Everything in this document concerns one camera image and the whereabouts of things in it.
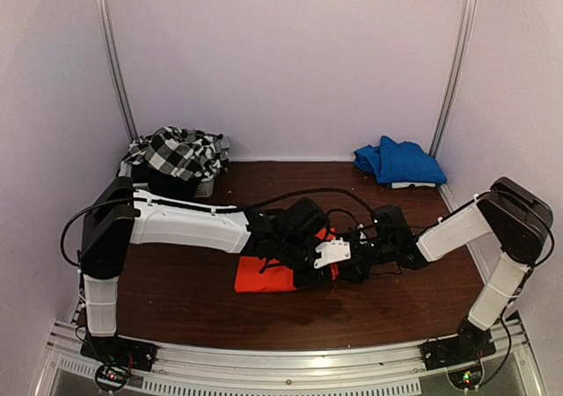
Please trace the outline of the orange t-shirt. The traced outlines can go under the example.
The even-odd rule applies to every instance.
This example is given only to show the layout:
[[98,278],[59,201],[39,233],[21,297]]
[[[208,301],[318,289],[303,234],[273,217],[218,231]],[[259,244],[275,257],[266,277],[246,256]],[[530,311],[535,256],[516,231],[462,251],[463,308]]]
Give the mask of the orange t-shirt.
[[238,262],[234,284],[237,293],[280,293],[317,287],[338,277],[336,264],[313,267],[315,248],[336,239],[323,229],[305,241],[262,238],[245,248]]

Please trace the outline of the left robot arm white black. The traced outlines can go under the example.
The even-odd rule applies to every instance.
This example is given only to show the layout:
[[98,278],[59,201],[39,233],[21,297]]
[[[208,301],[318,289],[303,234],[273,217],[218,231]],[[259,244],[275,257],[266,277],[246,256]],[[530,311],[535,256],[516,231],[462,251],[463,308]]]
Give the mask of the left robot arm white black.
[[69,222],[76,220],[83,222],[74,264],[84,285],[86,330],[108,364],[127,354],[115,335],[118,281],[130,245],[210,248],[272,260],[312,280],[326,279],[351,255],[349,243],[331,238],[327,214],[307,197],[287,209],[207,205],[159,196],[119,177]]

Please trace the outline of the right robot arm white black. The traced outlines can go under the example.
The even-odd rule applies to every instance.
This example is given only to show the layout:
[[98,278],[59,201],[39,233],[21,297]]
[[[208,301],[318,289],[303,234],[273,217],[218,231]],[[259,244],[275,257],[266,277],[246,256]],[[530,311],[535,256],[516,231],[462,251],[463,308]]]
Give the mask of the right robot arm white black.
[[451,354],[466,363],[485,347],[490,328],[502,319],[535,268],[551,255],[545,243],[552,240],[552,223],[551,208],[507,177],[418,233],[400,207],[385,205],[371,216],[375,236],[368,237],[363,226],[343,235],[347,250],[338,266],[339,276],[363,282],[372,267],[387,263],[419,270],[473,241],[494,237],[500,258],[451,343]]

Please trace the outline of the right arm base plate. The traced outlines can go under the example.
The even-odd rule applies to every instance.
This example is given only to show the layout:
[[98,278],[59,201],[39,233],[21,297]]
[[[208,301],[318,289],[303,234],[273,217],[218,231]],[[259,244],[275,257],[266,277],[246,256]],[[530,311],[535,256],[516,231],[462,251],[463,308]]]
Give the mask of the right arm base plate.
[[483,356],[496,353],[489,330],[462,325],[451,337],[430,337],[420,345],[426,370],[438,370],[462,363],[477,362]]

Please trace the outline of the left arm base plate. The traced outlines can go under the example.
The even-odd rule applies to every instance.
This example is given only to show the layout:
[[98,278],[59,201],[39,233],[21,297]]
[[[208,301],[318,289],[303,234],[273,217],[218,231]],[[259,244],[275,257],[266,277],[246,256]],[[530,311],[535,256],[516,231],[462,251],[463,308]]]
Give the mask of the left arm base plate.
[[152,370],[157,355],[153,343],[131,340],[114,335],[92,337],[85,326],[75,329],[75,336],[82,342],[80,354],[100,363],[120,366],[127,370]]

